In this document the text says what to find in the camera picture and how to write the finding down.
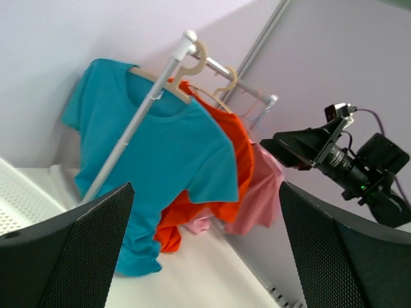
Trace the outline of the white metal clothes rack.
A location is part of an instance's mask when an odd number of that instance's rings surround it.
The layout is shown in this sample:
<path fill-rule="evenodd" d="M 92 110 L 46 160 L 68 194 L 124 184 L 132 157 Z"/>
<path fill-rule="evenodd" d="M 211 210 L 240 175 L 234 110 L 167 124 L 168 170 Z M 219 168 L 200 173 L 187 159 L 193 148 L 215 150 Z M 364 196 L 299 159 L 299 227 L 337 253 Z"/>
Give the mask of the white metal clothes rack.
<path fill-rule="evenodd" d="M 190 47 L 195 42 L 199 41 L 197 34 L 193 30 L 186 30 L 183 34 L 179 43 L 177 44 L 172 56 L 176 56 L 178 60 L 181 60 L 179 66 L 174 70 L 169 78 L 169 82 L 173 81 L 173 77 L 176 75 L 180 66 L 185 67 L 193 67 L 196 66 L 198 60 L 200 59 L 200 53 L 198 51 L 192 51 L 188 53 L 184 58 L 182 57 L 184 54 L 187 53 L 188 47 Z M 215 75 L 223 76 L 225 79 L 232 81 L 232 77 L 229 77 L 229 72 L 225 68 L 225 66 L 219 64 L 216 60 L 207 56 L 207 62 L 205 67 L 210 68 L 214 71 Z M 249 87 L 246 83 L 243 83 L 239 78 L 237 85 L 235 87 L 240 87 L 246 93 L 250 94 L 253 97 L 257 97 L 256 89 Z M 266 105 L 266 111 L 269 111 L 275 103 L 278 101 L 278 96 L 275 94 L 271 96 L 261 96 L 261 102 Z M 125 148 L 128 146 L 131 138 L 134 136 L 137 128 L 142 123 L 143 119 L 145 118 L 147 112 L 151 108 L 153 102 L 149 103 L 141 103 L 140 107 L 137 109 L 135 115 L 130 120 L 128 126 L 125 128 L 125 131 L 122 133 L 121 137 L 115 144 L 113 150 L 110 152 L 108 158 L 104 162 L 103 166 L 99 170 L 96 178 L 92 182 L 91 186 L 89 187 L 88 191 L 85 193 L 84 197 L 82 198 L 80 204 L 87 203 L 94 199 L 95 195 L 100 190 L 101 186 L 105 183 L 107 177 L 110 175 L 112 169 L 116 165 L 117 161 L 119 160 L 120 156 L 123 154 Z"/>

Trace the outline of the pink wire hanger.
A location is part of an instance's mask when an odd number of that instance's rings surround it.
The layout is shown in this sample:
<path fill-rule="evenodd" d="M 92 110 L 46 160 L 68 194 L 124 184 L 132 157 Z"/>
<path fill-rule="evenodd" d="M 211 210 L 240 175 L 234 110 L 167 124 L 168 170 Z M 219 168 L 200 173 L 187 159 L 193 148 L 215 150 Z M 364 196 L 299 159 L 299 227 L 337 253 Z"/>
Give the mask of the pink wire hanger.
<path fill-rule="evenodd" d="M 261 101 L 260 91 L 257 90 L 256 94 L 257 94 L 257 97 L 256 97 L 255 101 L 253 102 L 253 104 L 251 104 L 251 106 L 246 110 L 245 113 L 239 115 L 240 118 L 245 119 L 250 114 L 250 112 L 254 109 L 254 107 Z"/>

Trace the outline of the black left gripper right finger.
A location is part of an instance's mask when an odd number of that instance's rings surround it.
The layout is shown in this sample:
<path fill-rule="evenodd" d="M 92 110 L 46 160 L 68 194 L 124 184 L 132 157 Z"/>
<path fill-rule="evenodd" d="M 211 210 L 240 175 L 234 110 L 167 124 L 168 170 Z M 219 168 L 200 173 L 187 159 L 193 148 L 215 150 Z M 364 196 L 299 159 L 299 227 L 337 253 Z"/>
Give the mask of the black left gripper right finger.
<path fill-rule="evenodd" d="M 410 307 L 410 233 L 369 221 L 289 182 L 281 210 L 306 305 Z"/>

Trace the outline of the teal t shirt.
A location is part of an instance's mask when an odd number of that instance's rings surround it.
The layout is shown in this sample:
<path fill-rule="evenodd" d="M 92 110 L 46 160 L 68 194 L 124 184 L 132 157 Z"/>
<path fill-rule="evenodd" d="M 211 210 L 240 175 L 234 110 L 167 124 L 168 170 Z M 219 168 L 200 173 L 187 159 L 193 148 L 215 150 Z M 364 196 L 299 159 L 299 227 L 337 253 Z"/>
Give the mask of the teal t shirt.
<path fill-rule="evenodd" d="M 80 135 L 80 170 L 75 183 L 85 194 L 136 113 L 152 82 L 130 73 L 130 64 L 91 62 L 62 115 Z M 160 271 L 153 238 L 161 212 L 182 192 L 192 203 L 228 171 L 229 138 L 197 101 L 189 105 L 167 91 L 159 94 L 100 189 L 105 194 L 130 182 L 135 196 L 116 271 L 140 277 Z"/>

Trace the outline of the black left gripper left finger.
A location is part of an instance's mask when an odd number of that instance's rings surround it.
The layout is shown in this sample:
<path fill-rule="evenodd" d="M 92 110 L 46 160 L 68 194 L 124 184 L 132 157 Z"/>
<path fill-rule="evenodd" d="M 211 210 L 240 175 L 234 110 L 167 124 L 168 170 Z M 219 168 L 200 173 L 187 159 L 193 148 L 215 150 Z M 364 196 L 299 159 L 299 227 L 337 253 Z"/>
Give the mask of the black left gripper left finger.
<path fill-rule="evenodd" d="M 104 307 L 134 200 L 130 183 L 1 236 L 1 307 Z"/>

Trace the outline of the light pink t shirt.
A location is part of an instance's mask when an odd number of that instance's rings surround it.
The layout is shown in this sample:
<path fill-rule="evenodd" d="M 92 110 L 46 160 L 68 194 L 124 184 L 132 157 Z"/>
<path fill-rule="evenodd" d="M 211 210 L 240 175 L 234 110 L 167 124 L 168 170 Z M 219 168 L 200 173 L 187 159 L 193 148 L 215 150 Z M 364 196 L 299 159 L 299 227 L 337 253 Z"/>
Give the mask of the light pink t shirt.
<path fill-rule="evenodd" d="M 279 187 L 284 179 L 277 161 L 257 144 L 234 145 L 236 165 L 218 168 L 219 179 L 201 193 L 207 201 L 184 211 L 182 224 L 195 234 L 209 228 L 214 216 L 225 222 L 229 234 L 244 235 L 256 225 L 269 227 L 279 208 Z"/>

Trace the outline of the beige wooden hanger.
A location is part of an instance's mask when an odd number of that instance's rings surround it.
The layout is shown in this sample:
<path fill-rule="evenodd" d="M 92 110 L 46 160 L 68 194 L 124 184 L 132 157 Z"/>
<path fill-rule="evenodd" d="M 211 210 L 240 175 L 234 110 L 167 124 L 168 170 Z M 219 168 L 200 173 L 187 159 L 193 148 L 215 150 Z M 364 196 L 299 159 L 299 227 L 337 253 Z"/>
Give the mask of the beige wooden hanger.
<path fill-rule="evenodd" d="M 199 74 L 206 66 L 207 62 L 207 51 L 200 41 L 197 41 L 190 47 L 188 47 L 187 53 L 184 54 L 182 57 L 184 58 L 188 53 L 192 51 L 198 51 L 200 53 L 200 59 L 198 60 L 198 63 L 196 64 L 196 66 L 193 67 L 185 67 L 183 65 L 180 66 L 176 75 L 173 77 L 173 81 L 171 83 L 168 80 L 171 74 L 174 72 L 174 70 L 179 66 L 181 62 L 181 60 L 178 60 L 176 56 L 172 56 L 169 59 L 168 63 L 166 64 L 166 67 L 158 76 L 153 75 L 152 73 L 149 73 L 148 71 L 140 69 L 136 66 L 128 70 L 130 73 L 142 77 L 153 83 L 152 88 L 146 95 L 143 103 L 146 103 L 147 101 L 149 103 L 152 103 L 159 97 L 160 92 L 162 90 L 165 90 L 173 96 L 175 96 L 176 98 L 178 98 L 183 103 L 187 105 L 190 104 L 191 98 L 180 89 L 180 81 L 184 76 L 194 76 Z"/>
<path fill-rule="evenodd" d="M 223 93 L 229 92 L 237 85 L 237 82 L 238 82 L 237 71 L 233 69 L 232 67 L 225 67 L 225 68 L 229 72 L 229 77 L 232 77 L 232 81 L 226 87 L 218 87 L 212 94 L 195 85 L 190 85 L 189 88 L 198 96 L 200 95 L 200 93 L 206 95 L 207 97 L 212 99 L 215 103 L 217 103 L 219 107 L 222 107 L 226 112 L 228 112 L 229 114 L 232 114 L 233 111 L 217 96 L 219 92 L 223 92 Z"/>

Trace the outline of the orange t shirt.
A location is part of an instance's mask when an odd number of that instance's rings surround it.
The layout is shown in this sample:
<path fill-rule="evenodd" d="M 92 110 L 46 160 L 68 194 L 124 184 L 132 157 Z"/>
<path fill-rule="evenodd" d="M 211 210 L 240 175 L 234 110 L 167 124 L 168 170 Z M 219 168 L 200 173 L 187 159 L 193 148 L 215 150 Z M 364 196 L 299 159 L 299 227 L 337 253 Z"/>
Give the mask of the orange t shirt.
<path fill-rule="evenodd" d="M 160 243 L 163 253 L 173 253 L 180 248 L 182 238 L 178 227 L 181 225 L 186 226 L 194 234 L 199 234 L 209 228 L 208 219 L 211 216 L 226 223 L 234 222 L 251 182 L 255 165 L 252 145 L 240 118 L 231 112 L 224 112 L 208 105 L 197 94 L 195 86 L 188 81 L 181 81 L 179 87 L 186 94 L 193 96 L 210 113 L 229 138 L 229 160 L 234 163 L 233 171 L 237 176 L 235 188 L 238 201 L 195 204 L 189 199 L 187 191 L 181 192 L 162 211 L 161 221 L 154 236 L 154 239 Z"/>

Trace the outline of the white plastic basket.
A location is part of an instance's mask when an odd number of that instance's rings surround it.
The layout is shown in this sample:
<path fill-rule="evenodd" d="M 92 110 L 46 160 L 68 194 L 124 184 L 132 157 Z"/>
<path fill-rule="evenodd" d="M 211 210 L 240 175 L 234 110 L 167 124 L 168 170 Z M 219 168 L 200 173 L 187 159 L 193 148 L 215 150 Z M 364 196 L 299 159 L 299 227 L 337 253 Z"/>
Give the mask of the white plastic basket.
<path fill-rule="evenodd" d="M 1 159 L 1 235 L 43 222 L 66 211 L 52 196 Z"/>

